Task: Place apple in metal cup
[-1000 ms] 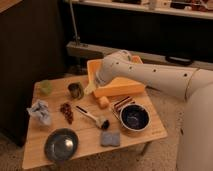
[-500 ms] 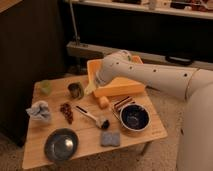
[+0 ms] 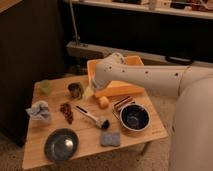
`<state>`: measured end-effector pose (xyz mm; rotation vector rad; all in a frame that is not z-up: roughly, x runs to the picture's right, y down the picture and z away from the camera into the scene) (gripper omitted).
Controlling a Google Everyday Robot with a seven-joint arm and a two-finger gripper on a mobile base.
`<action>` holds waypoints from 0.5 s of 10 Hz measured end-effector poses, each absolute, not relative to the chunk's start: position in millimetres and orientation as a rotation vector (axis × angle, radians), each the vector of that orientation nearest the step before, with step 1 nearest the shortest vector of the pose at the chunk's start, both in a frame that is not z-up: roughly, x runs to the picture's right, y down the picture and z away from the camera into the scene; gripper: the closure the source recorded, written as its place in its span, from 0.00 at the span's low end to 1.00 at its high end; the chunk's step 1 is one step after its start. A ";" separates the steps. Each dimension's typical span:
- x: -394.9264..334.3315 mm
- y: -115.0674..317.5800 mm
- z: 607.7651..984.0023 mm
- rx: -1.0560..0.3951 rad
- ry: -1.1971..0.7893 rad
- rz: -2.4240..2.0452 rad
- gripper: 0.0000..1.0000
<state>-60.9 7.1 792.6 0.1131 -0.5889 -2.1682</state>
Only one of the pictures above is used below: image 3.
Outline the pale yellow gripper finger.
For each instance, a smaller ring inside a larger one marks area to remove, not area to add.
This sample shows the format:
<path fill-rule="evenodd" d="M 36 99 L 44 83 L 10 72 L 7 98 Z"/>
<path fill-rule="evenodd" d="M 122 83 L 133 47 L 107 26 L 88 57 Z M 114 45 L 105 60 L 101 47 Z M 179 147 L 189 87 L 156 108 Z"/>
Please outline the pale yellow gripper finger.
<path fill-rule="evenodd" d="M 87 86 L 86 89 L 84 90 L 84 93 L 82 95 L 82 98 L 84 100 L 87 100 L 89 99 L 90 97 L 92 97 L 94 95 L 94 90 L 90 87 L 90 86 Z"/>

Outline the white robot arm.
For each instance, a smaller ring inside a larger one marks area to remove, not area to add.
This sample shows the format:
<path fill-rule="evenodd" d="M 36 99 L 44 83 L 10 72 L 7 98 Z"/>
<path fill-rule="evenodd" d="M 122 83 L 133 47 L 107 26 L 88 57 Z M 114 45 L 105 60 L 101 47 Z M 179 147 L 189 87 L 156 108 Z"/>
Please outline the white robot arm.
<path fill-rule="evenodd" d="M 168 171 L 213 171 L 213 67 L 126 65 L 113 53 L 97 62 L 85 95 L 113 81 L 177 96 Z"/>

